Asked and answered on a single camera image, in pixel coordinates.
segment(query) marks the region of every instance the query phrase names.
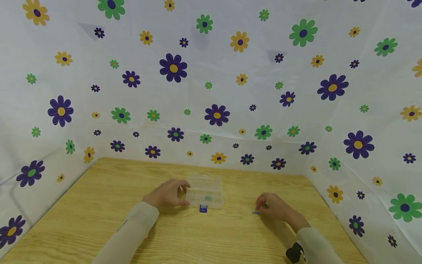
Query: large purple flower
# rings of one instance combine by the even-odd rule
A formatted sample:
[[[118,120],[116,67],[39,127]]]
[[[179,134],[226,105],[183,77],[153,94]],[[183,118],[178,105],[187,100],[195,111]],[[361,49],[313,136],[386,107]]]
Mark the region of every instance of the large purple flower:
[[[186,78],[187,73],[184,71],[187,69],[187,63],[181,63],[182,57],[180,55],[176,55],[173,59],[173,55],[167,53],[165,56],[167,60],[160,60],[160,65],[164,68],[161,68],[160,73],[162,75],[167,74],[167,80],[169,82],[173,81],[173,78],[176,82],[180,82],[181,78]]]
[[[357,131],[356,135],[350,132],[348,135],[349,139],[345,139],[343,143],[348,146],[346,148],[347,153],[353,152],[353,157],[358,159],[360,155],[363,158],[369,157],[368,151],[373,151],[375,149],[374,145],[368,144],[372,141],[371,136],[363,136],[362,131]]]
[[[21,168],[21,174],[16,177],[16,181],[21,182],[21,187],[25,187],[26,184],[29,186],[34,185],[35,180],[41,179],[41,172],[45,170],[43,166],[43,161],[37,163],[37,161],[32,161],[29,166],[23,166]]]
[[[317,93],[322,93],[322,100],[329,97],[330,101],[334,101],[336,96],[344,95],[343,89],[349,86],[349,83],[344,81],[345,79],[345,75],[341,75],[337,78],[337,75],[332,74],[330,76],[330,80],[324,80],[321,82],[322,87],[318,89]]]
[[[61,127],[65,126],[65,121],[70,123],[72,118],[70,117],[73,114],[73,108],[70,106],[70,100],[67,99],[64,101],[63,96],[59,95],[57,101],[55,99],[50,100],[50,105],[53,108],[50,108],[47,113],[49,116],[53,117],[53,124],[57,125],[60,123]]]
[[[0,228],[0,248],[3,248],[6,243],[9,245],[13,244],[16,241],[16,237],[22,234],[22,227],[25,223],[26,221],[22,220],[21,215],[16,217],[16,220],[13,217],[10,218],[9,225]]]
[[[218,105],[213,104],[212,108],[205,109],[205,113],[208,115],[204,118],[205,120],[210,121],[210,125],[215,125],[215,123],[217,123],[217,126],[222,126],[223,122],[227,123],[229,121],[227,117],[230,115],[229,111],[224,110],[226,110],[225,106],[220,106],[220,108],[218,108]]]

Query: white fabric wall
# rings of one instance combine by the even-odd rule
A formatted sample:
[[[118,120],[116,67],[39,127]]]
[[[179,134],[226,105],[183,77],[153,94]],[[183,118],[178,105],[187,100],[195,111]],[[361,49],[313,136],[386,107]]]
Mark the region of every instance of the white fabric wall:
[[[95,160],[113,157],[274,172],[275,177],[303,174],[370,264],[419,263],[420,3],[2,2],[0,257]],[[212,29],[201,29],[202,15],[207,26],[212,20]],[[99,29],[103,37],[97,36]],[[294,31],[299,35],[304,29],[306,36],[302,32],[295,40]],[[243,38],[240,48],[237,36]],[[188,46],[180,45],[182,38]],[[185,78],[179,72],[182,77],[169,82],[162,75],[168,72],[161,70],[165,62],[160,65],[166,54],[187,64]],[[113,68],[112,60],[119,66]],[[126,71],[139,76],[136,87],[124,83]],[[236,82],[240,74],[247,77],[243,85]],[[292,93],[290,104],[283,103]],[[63,102],[50,104],[61,96]],[[225,106],[216,117],[226,116],[228,122],[210,124],[206,109],[213,104]],[[118,123],[115,108],[125,108],[130,120]],[[160,119],[151,120],[150,110]],[[99,118],[93,118],[95,112]],[[268,137],[256,132],[262,125]],[[298,132],[294,137],[292,127]],[[184,138],[168,138],[172,128],[181,129]],[[345,142],[349,133],[353,141]],[[203,143],[205,137],[211,142]],[[114,141],[125,149],[116,152]],[[307,142],[317,146],[308,155],[299,150]],[[361,150],[353,154],[347,144]],[[160,156],[146,155],[149,146]],[[241,162],[249,155],[252,163]],[[332,158],[341,166],[329,164]]]

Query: person's left hand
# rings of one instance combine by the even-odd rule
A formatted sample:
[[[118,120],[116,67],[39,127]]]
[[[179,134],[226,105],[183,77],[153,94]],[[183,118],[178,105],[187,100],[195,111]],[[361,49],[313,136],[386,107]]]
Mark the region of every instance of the person's left hand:
[[[170,179],[145,195],[142,201],[155,208],[162,205],[189,206],[189,201],[177,197],[177,194],[181,192],[180,187],[186,192],[187,188],[190,188],[190,184],[186,180]]]

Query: wood grain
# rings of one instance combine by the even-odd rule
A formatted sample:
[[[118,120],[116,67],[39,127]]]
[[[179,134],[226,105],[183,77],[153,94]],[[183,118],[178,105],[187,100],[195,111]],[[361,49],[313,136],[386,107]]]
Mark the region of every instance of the wood grain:
[[[223,209],[167,208],[132,263],[290,263],[290,227],[252,214],[262,192],[302,212],[346,264],[366,264],[305,177],[102,158],[67,191],[2,264],[91,263],[143,195],[190,172],[221,175]]]

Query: clear plastic box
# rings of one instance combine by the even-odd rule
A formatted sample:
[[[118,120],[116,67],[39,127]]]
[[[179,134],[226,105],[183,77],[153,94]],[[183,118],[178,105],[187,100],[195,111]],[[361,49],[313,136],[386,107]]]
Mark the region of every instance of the clear plastic box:
[[[190,202],[190,206],[198,207],[203,204],[209,208],[223,207],[220,176],[190,173],[187,181],[190,188],[187,189],[186,200]]]

